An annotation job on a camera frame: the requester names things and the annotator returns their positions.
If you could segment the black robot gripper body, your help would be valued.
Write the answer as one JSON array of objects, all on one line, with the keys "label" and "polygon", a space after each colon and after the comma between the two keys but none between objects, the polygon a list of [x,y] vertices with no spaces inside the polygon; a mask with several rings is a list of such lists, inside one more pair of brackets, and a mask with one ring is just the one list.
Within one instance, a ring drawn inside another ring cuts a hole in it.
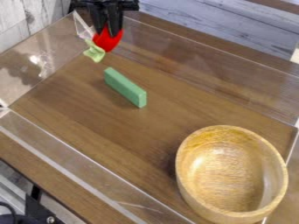
[{"label": "black robot gripper body", "polygon": [[71,0],[74,8],[91,8],[104,10],[108,7],[116,7],[123,11],[138,11],[139,0]]}]

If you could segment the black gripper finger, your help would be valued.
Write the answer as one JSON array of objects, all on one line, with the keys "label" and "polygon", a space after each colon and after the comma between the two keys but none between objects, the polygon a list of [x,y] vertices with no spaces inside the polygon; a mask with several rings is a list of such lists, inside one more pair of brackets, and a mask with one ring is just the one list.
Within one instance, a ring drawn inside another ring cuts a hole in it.
[{"label": "black gripper finger", "polygon": [[107,6],[107,26],[110,35],[114,38],[123,27],[123,11],[119,3],[110,3]]},{"label": "black gripper finger", "polygon": [[108,20],[106,7],[103,5],[90,3],[88,12],[91,15],[91,20],[94,23],[96,33],[100,34],[103,32],[103,29]]}]

